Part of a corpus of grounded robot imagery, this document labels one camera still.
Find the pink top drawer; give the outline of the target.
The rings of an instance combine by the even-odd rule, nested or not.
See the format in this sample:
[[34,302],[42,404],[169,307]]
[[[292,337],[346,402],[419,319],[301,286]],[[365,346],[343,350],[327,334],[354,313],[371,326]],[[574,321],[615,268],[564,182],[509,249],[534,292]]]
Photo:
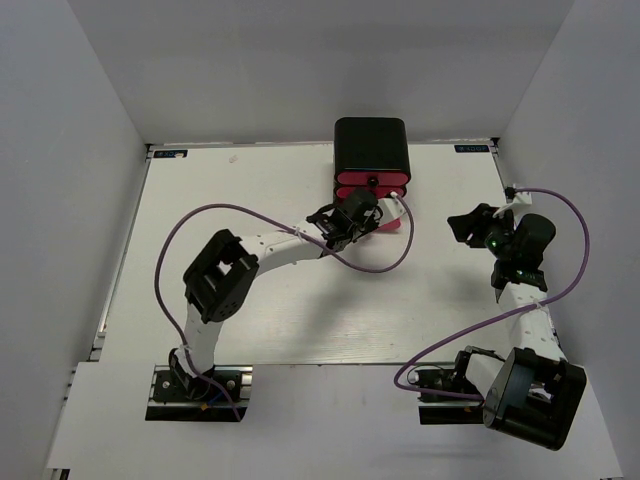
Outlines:
[[343,171],[335,181],[341,186],[401,187],[410,180],[410,175],[402,171]]

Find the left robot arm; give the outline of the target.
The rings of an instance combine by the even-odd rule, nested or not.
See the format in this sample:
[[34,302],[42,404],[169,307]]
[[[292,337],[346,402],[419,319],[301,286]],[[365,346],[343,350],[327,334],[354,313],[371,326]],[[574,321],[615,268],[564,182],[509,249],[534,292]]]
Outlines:
[[226,394],[215,372],[215,348],[223,323],[245,302],[254,280],[300,261],[339,258],[360,238],[401,218],[397,194],[383,198],[358,188],[289,226],[272,221],[273,231],[250,237],[216,232],[183,275],[187,316],[172,319],[181,343],[169,353],[172,380],[190,400]]

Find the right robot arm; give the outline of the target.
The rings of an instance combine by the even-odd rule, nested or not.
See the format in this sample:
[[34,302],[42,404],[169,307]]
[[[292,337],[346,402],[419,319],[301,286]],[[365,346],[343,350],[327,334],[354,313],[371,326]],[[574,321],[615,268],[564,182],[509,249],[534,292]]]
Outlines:
[[556,227],[541,215],[516,219],[512,211],[486,203],[447,223],[457,241],[494,255],[491,285],[501,310],[510,315],[512,344],[505,359],[467,347],[456,360],[452,388],[466,399],[482,395],[487,428],[558,451],[584,393],[586,373],[567,361],[543,304],[548,287],[540,266]]

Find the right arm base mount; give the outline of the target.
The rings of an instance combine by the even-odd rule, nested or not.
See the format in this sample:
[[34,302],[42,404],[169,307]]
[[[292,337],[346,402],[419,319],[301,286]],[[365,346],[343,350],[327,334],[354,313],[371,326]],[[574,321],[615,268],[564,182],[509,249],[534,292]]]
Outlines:
[[468,346],[453,363],[424,363],[406,374],[407,383],[419,389],[421,425],[482,425],[484,396],[505,359],[494,350]]

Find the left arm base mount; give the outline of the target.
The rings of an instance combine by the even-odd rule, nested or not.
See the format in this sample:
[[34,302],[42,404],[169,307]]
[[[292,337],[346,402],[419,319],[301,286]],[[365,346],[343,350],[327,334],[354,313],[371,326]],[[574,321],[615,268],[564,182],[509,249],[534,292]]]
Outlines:
[[146,407],[146,421],[234,423],[244,418],[252,389],[252,366],[219,366],[213,372],[217,381],[230,395],[239,414],[221,389],[196,380],[194,393],[188,393],[166,365],[156,366]]

